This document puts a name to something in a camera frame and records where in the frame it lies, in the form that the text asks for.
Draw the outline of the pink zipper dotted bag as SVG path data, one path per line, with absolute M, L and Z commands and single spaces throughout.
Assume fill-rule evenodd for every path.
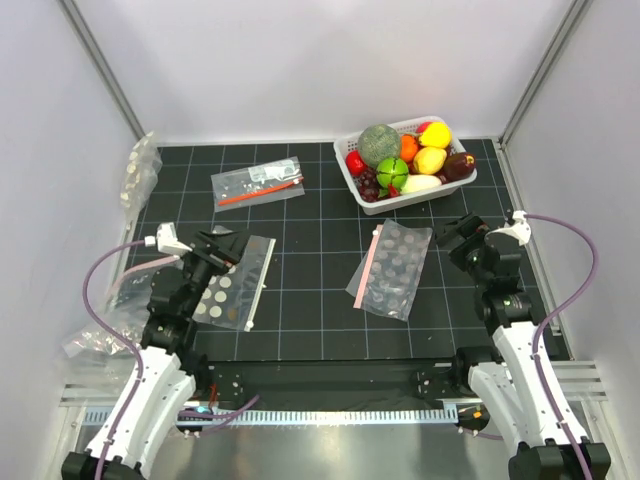
M 377 225 L 346 287 L 353 307 L 408 321 L 432 234 L 430 228 L 411 229 L 390 219 Z

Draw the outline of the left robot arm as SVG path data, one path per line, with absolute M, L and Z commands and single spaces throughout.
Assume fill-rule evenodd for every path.
M 161 224 L 155 235 L 139 240 L 181 261 L 165 266 L 151 282 L 149 317 L 140 343 L 134 344 L 89 314 L 122 342 L 135 359 L 116 405 L 84 452 L 65 458 L 65 479 L 146 479 L 170 428 L 187 400 L 200 400 L 212 386 L 209 362 L 194 348 L 198 331 L 194 314 L 214 277 L 224 276 L 242 259 L 248 231 L 197 232 L 181 242 L 173 223 Z

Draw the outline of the white zipper dotted bag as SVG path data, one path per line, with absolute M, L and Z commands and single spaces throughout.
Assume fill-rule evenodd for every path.
M 241 261 L 225 275 L 213 276 L 193 319 L 235 331 L 250 332 L 276 246 L 274 238 L 252 235 Z

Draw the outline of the red zipper clear bag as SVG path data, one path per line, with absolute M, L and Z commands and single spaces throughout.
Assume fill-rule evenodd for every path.
M 297 157 L 211 176 L 216 212 L 287 200 L 305 194 Z

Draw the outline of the dark red apple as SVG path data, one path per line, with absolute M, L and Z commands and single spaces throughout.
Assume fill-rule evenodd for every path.
M 469 177 L 476 169 L 476 159 L 468 152 L 456 153 L 449 156 L 440 174 L 447 182 L 455 182 Z

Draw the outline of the red chili pepper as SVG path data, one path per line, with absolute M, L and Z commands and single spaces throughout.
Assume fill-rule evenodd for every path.
M 395 198 L 400 195 L 400 191 L 396 189 L 392 184 L 389 184 L 386 188 L 381 188 L 378 192 L 378 199 Z

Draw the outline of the yellow lemon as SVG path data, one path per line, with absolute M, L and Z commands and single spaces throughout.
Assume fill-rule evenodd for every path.
M 441 170 L 446 158 L 445 149 L 424 147 L 416 153 L 413 159 L 414 170 L 417 174 L 434 175 Z

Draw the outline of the purple grapes bunch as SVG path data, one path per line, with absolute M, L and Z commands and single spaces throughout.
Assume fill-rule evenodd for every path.
M 375 203 L 378 199 L 380 185 L 377 181 L 376 171 L 367 169 L 362 175 L 355 179 L 361 199 L 368 203 Z

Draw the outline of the orange fruit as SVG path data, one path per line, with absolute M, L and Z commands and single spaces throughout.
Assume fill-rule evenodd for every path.
M 415 136 L 410 134 L 404 134 L 401 136 L 400 158 L 404 162 L 406 163 L 412 162 L 418 151 L 419 151 L 419 144 Z

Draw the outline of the yellow red peach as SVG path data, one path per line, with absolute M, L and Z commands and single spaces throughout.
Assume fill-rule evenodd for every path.
M 417 139 L 423 147 L 446 149 L 451 140 L 452 133 L 444 122 L 425 122 L 416 130 Z

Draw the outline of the red tomato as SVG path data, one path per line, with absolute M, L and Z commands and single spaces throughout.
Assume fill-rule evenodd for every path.
M 348 153 L 345 159 L 345 164 L 350 175 L 353 177 L 359 177 L 368 169 L 368 166 L 362 160 L 357 150 Z

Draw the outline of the green netted melon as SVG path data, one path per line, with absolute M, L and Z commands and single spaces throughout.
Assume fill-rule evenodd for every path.
M 357 150 L 361 159 L 372 168 L 376 168 L 382 160 L 398 157 L 401 148 L 400 134 L 386 124 L 367 127 L 357 141 Z

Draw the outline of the crumpled bags pile left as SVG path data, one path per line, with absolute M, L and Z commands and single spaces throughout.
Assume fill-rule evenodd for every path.
M 119 339 L 138 346 L 148 318 L 152 277 L 165 266 L 179 266 L 176 256 L 162 256 L 125 270 L 95 308 L 113 331 L 94 320 L 62 344 L 66 354 L 65 383 L 69 388 L 88 388 L 117 396 L 136 365 L 134 355 Z

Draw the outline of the bag stack at wall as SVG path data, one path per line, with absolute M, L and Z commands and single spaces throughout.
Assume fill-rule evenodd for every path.
M 148 202 L 158 183 L 162 166 L 156 136 L 150 131 L 132 148 L 121 184 L 120 204 L 128 229 Z

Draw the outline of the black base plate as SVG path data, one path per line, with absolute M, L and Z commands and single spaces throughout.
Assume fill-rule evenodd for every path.
M 193 398 L 236 409 L 373 411 L 477 402 L 456 358 L 383 360 L 211 361 L 210 378 Z

